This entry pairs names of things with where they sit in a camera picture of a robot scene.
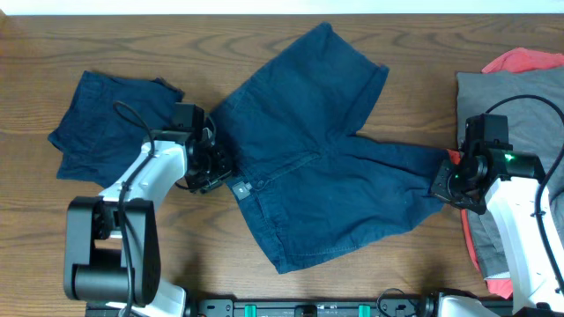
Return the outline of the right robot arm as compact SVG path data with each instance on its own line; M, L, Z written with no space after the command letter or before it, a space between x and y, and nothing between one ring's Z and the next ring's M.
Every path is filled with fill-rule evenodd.
M513 286L513 314L563 314L563 246L538 156L511 149L470 151L442 161L432 195L461 210L493 216Z

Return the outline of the navy blue denim shorts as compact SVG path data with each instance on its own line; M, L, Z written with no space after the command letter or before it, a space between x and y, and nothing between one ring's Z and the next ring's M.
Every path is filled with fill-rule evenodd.
M430 187L446 150L360 135L388 74L322 23L213 110L234 161L228 185L278 273L409 232L441 209Z

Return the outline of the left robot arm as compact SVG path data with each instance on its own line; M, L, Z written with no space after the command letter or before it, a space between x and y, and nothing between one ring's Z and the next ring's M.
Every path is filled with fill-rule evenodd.
M213 128L151 130L123 175L67 209L63 291L116 316L190 316L181 286L161 275L156 212L180 179L190 192L218 187L231 162Z

